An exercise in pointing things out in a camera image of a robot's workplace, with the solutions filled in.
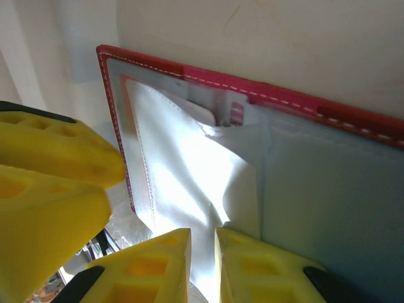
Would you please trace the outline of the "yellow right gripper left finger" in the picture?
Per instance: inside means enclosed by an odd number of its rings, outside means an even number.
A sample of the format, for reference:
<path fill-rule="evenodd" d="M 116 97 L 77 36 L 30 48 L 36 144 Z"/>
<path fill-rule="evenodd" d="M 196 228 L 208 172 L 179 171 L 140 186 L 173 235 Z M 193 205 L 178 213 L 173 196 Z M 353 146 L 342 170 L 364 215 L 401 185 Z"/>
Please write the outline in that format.
<path fill-rule="evenodd" d="M 187 302 L 191 230 L 176 229 L 96 259 L 54 302 Z"/>

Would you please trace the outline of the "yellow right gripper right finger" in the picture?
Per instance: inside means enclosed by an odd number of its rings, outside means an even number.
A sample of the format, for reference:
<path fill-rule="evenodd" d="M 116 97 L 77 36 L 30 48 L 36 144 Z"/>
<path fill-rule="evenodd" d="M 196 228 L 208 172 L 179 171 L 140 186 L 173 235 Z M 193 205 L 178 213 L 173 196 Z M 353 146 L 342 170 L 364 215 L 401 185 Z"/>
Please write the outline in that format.
<path fill-rule="evenodd" d="M 320 264 L 240 232 L 215 231 L 220 302 L 374 302 Z"/>

